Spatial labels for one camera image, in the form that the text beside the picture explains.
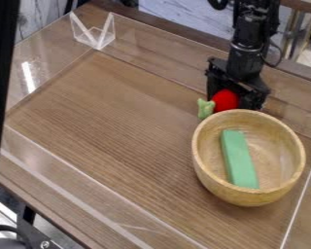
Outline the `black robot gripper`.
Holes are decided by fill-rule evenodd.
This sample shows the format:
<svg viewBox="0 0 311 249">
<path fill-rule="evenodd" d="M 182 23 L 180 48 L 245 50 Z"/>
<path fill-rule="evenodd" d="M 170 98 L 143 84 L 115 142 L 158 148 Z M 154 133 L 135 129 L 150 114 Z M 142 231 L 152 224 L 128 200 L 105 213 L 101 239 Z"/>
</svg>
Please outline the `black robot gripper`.
<svg viewBox="0 0 311 249">
<path fill-rule="evenodd" d="M 270 88 L 261 77 L 253 76 L 243 79 L 234 76 L 227 71 L 224 59 L 211 57 L 207 62 L 208 67 L 204 71 L 207 99 L 211 99 L 222 89 L 230 89 L 239 95 L 241 109 L 261 110 L 270 94 Z"/>
</svg>

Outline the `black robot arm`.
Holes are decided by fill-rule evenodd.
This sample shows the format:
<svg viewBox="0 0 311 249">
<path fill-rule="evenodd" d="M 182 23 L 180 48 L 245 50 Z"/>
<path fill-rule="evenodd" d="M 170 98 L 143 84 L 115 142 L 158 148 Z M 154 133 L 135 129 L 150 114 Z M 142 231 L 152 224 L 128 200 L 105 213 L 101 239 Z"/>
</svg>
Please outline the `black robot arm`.
<svg viewBox="0 0 311 249">
<path fill-rule="evenodd" d="M 271 38 L 278 33 L 281 0 L 234 0 L 235 29 L 226 59 L 211 57 L 207 77 L 207 98 L 227 89 L 239 96 L 239 108 L 261 110 L 271 93 L 261 78 L 263 66 L 277 67 L 282 49 Z"/>
</svg>

